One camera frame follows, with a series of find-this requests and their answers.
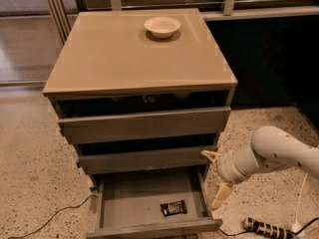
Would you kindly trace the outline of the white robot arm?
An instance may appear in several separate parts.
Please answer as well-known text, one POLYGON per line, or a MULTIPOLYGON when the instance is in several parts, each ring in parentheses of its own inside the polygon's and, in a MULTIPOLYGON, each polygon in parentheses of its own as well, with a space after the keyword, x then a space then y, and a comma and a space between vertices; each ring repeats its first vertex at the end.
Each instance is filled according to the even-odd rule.
POLYGON ((215 165, 221 181, 210 204, 219 208, 231 194, 233 186, 257 173, 296 167, 313 177, 319 177, 319 149, 298 140, 275 126, 262 126, 252 134, 250 144, 228 153, 201 152, 215 165))

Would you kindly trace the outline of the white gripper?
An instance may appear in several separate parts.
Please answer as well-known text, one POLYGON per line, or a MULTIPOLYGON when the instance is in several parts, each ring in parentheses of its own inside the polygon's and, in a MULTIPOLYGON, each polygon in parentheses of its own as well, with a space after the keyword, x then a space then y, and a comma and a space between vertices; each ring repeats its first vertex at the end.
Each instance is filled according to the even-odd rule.
POLYGON ((239 184, 246 181, 247 177, 244 176, 237 168, 232 150, 222 155, 215 151, 203 150, 201 154, 210 162, 216 162, 217 173, 224 181, 216 183, 212 190, 210 209, 216 210, 232 193, 232 184, 239 184))

